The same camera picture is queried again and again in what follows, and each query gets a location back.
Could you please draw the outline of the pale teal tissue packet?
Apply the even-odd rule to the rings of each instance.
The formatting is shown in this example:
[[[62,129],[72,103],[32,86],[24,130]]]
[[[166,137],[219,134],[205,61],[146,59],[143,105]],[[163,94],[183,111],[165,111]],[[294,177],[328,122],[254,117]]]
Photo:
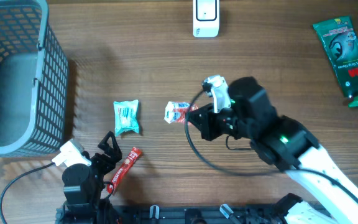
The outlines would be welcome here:
[[[120,135],[128,131],[133,131],[139,134],[140,126],[137,120],[139,101],[115,101],[113,105],[115,115],[115,134]]]

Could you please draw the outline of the green 3M gloves packet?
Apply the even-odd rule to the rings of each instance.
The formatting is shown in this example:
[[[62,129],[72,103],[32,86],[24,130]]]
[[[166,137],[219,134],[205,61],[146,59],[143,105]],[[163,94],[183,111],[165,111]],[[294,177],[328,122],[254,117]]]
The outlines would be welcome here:
[[[313,24],[345,97],[358,95],[358,36],[349,16]]]

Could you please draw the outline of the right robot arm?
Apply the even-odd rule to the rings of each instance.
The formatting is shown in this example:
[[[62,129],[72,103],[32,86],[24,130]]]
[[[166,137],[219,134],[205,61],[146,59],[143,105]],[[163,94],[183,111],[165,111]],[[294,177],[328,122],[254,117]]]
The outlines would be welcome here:
[[[303,186],[328,211],[325,215],[299,196],[288,194],[273,205],[270,223],[358,223],[357,186],[310,131],[277,114],[255,78],[227,84],[224,77],[214,75],[202,82],[200,93],[213,101],[188,110],[186,125],[194,125],[207,141],[223,134],[249,139],[261,160]]]

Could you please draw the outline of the red white small packet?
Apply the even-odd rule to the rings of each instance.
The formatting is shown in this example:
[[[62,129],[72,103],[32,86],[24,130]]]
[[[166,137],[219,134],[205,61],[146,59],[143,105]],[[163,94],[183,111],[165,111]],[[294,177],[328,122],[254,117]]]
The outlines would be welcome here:
[[[164,120],[168,123],[185,123],[186,113],[197,110],[197,105],[190,106],[187,102],[169,101],[165,107]]]

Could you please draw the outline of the red Nescafe stick sachet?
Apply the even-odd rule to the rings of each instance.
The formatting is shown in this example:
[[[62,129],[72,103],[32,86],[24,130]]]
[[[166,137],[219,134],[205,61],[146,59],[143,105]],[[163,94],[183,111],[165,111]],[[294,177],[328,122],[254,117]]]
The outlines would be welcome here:
[[[120,168],[116,171],[114,176],[111,179],[111,183],[107,185],[106,190],[109,193],[115,194],[118,185],[121,183],[121,180],[125,177],[127,172],[135,164],[136,160],[142,155],[142,151],[133,147],[128,156],[124,159],[124,162],[121,164]]]

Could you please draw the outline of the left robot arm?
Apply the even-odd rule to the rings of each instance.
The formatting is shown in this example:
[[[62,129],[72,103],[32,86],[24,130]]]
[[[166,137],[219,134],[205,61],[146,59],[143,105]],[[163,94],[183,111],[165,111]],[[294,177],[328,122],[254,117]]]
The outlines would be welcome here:
[[[62,174],[63,193],[66,201],[57,209],[55,222],[69,223],[120,223],[121,218],[113,208],[109,196],[101,197],[106,185],[104,176],[116,168],[122,159],[122,152],[112,131],[108,132],[98,144],[103,151],[90,157],[88,152],[83,155],[91,161],[91,165],[73,164]]]

